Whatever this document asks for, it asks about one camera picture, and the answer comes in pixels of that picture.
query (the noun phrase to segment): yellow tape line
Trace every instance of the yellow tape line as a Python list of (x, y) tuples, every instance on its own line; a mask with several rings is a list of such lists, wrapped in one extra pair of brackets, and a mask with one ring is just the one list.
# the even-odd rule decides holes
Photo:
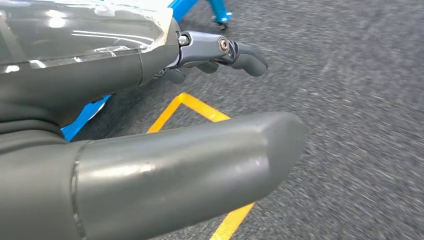
[[(224, 113), (214, 109), (190, 94), (183, 92), (171, 101), (147, 132), (156, 133), (160, 131), (181, 104), (184, 104), (186, 107), (214, 123), (230, 119), (230, 117)], [(210, 240), (230, 240), (231, 236), (236, 232), (237, 228), (253, 206), (254, 203), (251, 203), (228, 213), (219, 227), (215, 230)]]

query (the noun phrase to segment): carpeted floor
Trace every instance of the carpeted floor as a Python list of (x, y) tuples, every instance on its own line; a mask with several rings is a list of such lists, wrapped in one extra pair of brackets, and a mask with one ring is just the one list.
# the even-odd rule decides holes
[[(115, 95), (78, 139), (145, 133), (188, 92), (230, 117), (290, 111), (308, 127), (290, 178), (234, 240), (424, 239), (424, 1), (227, 0), (229, 38), (263, 50), (260, 78), (190, 70)], [(183, 29), (217, 32), (201, 0)], [(181, 107), (166, 128), (206, 120)], [(208, 240), (222, 218), (160, 237)]]

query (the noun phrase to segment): metal bolt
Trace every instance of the metal bolt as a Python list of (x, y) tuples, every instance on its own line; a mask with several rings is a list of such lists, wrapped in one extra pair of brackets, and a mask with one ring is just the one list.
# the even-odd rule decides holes
[(189, 38), (187, 36), (181, 35), (178, 37), (178, 43), (180, 46), (185, 46), (189, 44)]
[(230, 44), (228, 43), (228, 39), (226, 39), (225, 37), (220, 37), (218, 40), (218, 46), (219, 46), (219, 50), (223, 53), (223, 54), (227, 54), (228, 51), (230, 50)]

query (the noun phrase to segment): transparent plastic film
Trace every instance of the transparent plastic film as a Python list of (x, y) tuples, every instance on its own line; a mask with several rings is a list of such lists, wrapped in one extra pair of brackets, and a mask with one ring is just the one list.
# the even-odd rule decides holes
[(0, 0), (0, 74), (150, 52), (172, 17), (99, 0)]

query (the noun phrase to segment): robotic arm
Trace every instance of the robotic arm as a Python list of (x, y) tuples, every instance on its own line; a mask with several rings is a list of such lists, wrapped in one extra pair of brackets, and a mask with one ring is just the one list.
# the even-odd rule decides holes
[(2, 240), (153, 238), (267, 196), (300, 158), (305, 127), (285, 112), (69, 143), (60, 128), (104, 95), (184, 67), (268, 66), (172, 13), (89, 0), (0, 1), (0, 13)]

